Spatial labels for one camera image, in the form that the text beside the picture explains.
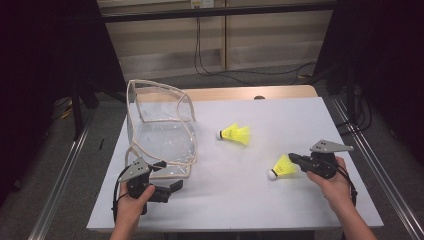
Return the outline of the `person's left hand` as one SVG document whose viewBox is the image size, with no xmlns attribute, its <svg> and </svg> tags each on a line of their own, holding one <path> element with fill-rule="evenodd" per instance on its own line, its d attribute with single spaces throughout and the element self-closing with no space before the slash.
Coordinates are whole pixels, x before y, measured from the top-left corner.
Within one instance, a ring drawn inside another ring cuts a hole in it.
<svg viewBox="0 0 424 240">
<path fill-rule="evenodd" d="M 122 182 L 120 184 L 116 224 L 138 226 L 143 208 L 152 197 L 154 191 L 155 187 L 149 185 L 140 197 L 134 199 L 128 194 L 127 183 Z"/>
</svg>

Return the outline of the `black metal stand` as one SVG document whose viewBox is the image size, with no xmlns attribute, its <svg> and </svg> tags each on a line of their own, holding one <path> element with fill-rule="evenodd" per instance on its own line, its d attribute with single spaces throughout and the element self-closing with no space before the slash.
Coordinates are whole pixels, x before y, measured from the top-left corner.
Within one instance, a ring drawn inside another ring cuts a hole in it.
<svg viewBox="0 0 424 240">
<path fill-rule="evenodd" d="M 348 122 L 356 124 L 355 76 L 354 70 L 348 61 L 334 65 L 334 70 L 330 74 L 328 83 L 328 91 L 330 94 L 338 94 L 342 90 L 346 91 Z"/>
<path fill-rule="evenodd" d="M 88 109 L 95 109 L 99 105 L 95 96 L 94 83 L 88 80 L 75 81 L 72 85 L 71 100 L 75 126 L 74 139 L 77 140 L 84 130 L 81 103 L 84 103 Z"/>
</svg>

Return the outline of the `clear plastic bag beige trim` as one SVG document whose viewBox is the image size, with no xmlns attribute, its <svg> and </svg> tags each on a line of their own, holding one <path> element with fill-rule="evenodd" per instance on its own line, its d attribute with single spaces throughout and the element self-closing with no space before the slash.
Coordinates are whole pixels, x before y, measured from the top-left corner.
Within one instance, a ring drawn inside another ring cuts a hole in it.
<svg viewBox="0 0 424 240">
<path fill-rule="evenodd" d="M 176 87 L 148 80 L 131 80 L 127 91 L 125 164 L 138 158 L 167 167 L 152 179 L 187 178 L 198 159 L 196 117 L 189 95 Z"/>
</svg>

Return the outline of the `black curtain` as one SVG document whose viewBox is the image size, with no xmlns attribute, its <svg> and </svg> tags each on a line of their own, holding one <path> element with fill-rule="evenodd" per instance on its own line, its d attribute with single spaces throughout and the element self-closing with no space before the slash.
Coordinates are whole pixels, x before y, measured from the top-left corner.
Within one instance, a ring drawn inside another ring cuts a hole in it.
<svg viewBox="0 0 424 240">
<path fill-rule="evenodd" d="M 0 207 L 34 159 L 54 103 L 125 80 L 97 0 L 0 0 Z"/>
<path fill-rule="evenodd" d="M 335 0 L 315 74 L 337 92 L 353 74 L 424 165 L 424 0 Z"/>
</svg>

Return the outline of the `yellow shuttlecock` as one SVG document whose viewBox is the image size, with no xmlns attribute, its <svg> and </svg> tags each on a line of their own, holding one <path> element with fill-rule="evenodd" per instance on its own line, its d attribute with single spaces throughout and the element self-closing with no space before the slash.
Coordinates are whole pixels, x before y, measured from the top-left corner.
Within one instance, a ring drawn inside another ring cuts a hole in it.
<svg viewBox="0 0 424 240">
<path fill-rule="evenodd" d="M 219 131 L 217 133 L 217 138 L 219 140 L 232 140 L 232 141 L 238 141 L 240 139 L 239 134 L 239 125 L 237 123 L 234 123 L 227 128 Z"/>
<path fill-rule="evenodd" d="M 247 145 L 250 141 L 250 128 L 248 126 L 237 128 L 233 132 L 233 139 L 239 143 Z"/>
<path fill-rule="evenodd" d="M 296 165 L 290 160 L 287 154 L 282 154 L 274 167 L 268 171 L 268 178 L 275 180 L 297 172 Z"/>
</svg>

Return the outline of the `white table cover sheet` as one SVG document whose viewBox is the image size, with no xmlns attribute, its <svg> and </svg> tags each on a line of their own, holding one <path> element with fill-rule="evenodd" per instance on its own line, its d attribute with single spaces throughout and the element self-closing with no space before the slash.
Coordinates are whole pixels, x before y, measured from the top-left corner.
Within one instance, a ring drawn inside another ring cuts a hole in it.
<svg viewBox="0 0 424 240">
<path fill-rule="evenodd" d="M 193 103 L 198 160 L 167 203 L 151 203 L 142 231 L 271 231 L 336 227 L 319 187 L 303 172 L 271 180 L 285 153 L 307 155 L 319 140 L 341 140 L 320 97 Z M 219 140 L 237 123 L 250 128 L 247 145 Z"/>
</svg>

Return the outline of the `white wall socket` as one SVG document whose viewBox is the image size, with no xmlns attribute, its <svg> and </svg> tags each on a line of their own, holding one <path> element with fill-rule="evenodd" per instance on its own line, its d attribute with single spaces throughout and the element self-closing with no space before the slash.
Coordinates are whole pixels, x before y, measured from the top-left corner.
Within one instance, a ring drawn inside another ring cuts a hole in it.
<svg viewBox="0 0 424 240">
<path fill-rule="evenodd" d="M 214 0 L 190 0 L 192 9 L 213 8 Z"/>
</svg>

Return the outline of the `aluminium floor rail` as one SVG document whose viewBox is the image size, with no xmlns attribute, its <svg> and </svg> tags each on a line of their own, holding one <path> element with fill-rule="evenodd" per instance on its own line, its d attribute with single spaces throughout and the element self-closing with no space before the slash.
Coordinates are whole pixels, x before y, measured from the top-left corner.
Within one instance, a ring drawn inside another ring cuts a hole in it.
<svg viewBox="0 0 424 240">
<path fill-rule="evenodd" d="M 354 125 L 349 119 L 345 104 L 341 99 L 333 99 L 332 102 L 342 120 L 346 121 L 348 134 L 352 136 L 411 239 L 424 240 L 424 228 L 399 190 L 395 187 L 360 128 Z"/>
<path fill-rule="evenodd" d="M 94 115 L 90 114 L 84 121 L 85 126 L 82 128 L 80 135 L 74 140 L 60 174 L 32 228 L 28 240 L 45 240 L 68 185 L 70 176 L 86 141 L 93 119 Z"/>
</svg>

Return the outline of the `beige wooden cabinet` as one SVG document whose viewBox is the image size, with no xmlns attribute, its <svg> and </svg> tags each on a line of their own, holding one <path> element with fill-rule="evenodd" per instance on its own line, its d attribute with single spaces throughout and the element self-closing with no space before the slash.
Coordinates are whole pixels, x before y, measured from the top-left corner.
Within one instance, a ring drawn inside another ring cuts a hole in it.
<svg viewBox="0 0 424 240">
<path fill-rule="evenodd" d="M 97 0 L 126 79 L 157 79 L 318 58 L 335 0 Z"/>
</svg>

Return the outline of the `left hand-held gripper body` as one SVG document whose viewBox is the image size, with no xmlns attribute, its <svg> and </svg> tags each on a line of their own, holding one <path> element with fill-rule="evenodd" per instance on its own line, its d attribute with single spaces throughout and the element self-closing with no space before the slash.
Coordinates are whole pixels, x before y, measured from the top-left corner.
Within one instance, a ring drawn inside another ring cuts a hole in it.
<svg viewBox="0 0 424 240">
<path fill-rule="evenodd" d="M 131 165 L 127 166 L 118 177 L 118 182 L 126 182 L 128 194 L 137 199 L 147 189 L 150 183 L 150 174 L 153 171 L 151 165 L 142 158 L 138 158 Z M 167 203 L 171 196 L 170 187 L 156 186 L 150 202 Z"/>
</svg>

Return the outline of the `person's right hand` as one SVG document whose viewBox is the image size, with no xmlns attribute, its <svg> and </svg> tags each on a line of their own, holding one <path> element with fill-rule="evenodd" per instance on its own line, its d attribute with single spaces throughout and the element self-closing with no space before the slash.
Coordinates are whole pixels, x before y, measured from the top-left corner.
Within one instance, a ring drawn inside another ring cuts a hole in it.
<svg viewBox="0 0 424 240">
<path fill-rule="evenodd" d="M 337 173 L 331 179 L 324 179 L 311 171 L 308 171 L 306 175 L 320 187 L 330 208 L 336 214 L 355 209 L 351 199 L 350 184 L 340 173 Z"/>
</svg>

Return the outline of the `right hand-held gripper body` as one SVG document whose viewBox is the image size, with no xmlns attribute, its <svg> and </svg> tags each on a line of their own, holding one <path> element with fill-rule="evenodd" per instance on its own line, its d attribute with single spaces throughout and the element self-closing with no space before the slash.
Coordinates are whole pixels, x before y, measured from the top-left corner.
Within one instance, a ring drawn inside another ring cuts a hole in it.
<svg viewBox="0 0 424 240">
<path fill-rule="evenodd" d="M 353 150 L 353 146 L 327 140 L 319 140 L 310 148 L 311 154 L 309 156 L 301 157 L 301 169 L 304 172 L 313 172 L 324 179 L 333 178 L 340 168 L 336 161 L 335 154 Z"/>
</svg>

